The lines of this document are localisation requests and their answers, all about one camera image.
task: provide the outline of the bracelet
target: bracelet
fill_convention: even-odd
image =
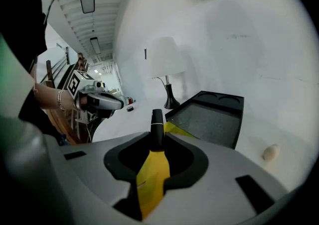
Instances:
[[[62,106],[62,103],[61,103],[62,93],[63,93],[63,90],[60,90],[59,93],[58,93],[58,105],[59,105],[59,108],[64,111],[65,109],[64,109],[64,107]]]

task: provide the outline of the ceiling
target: ceiling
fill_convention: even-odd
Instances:
[[[95,0],[95,11],[84,14],[80,0],[58,0],[61,10],[93,63],[112,58],[116,17],[121,0]],[[98,37],[101,54],[96,55],[90,38]]]

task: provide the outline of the white table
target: white table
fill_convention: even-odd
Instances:
[[[96,129],[92,142],[109,140],[137,132],[151,130],[152,111],[161,109],[163,122],[166,122],[165,114],[171,110],[165,109],[166,99],[159,99],[152,102],[134,103],[121,110],[115,111],[114,115],[105,119]],[[128,112],[126,108],[133,106],[134,110]]]
[[[165,102],[165,99],[161,99],[134,103],[131,105],[134,107],[131,112],[126,110],[128,106],[116,111],[111,118],[105,119],[98,126],[93,142],[150,131],[153,109],[162,110],[165,123],[165,114],[170,111],[164,108]],[[266,170],[291,191],[304,181],[314,163],[314,160],[307,155],[307,146],[301,139],[284,132],[276,125],[244,113],[236,150],[257,165],[264,167],[262,153],[274,143],[280,146],[280,155],[273,164],[267,166]]]

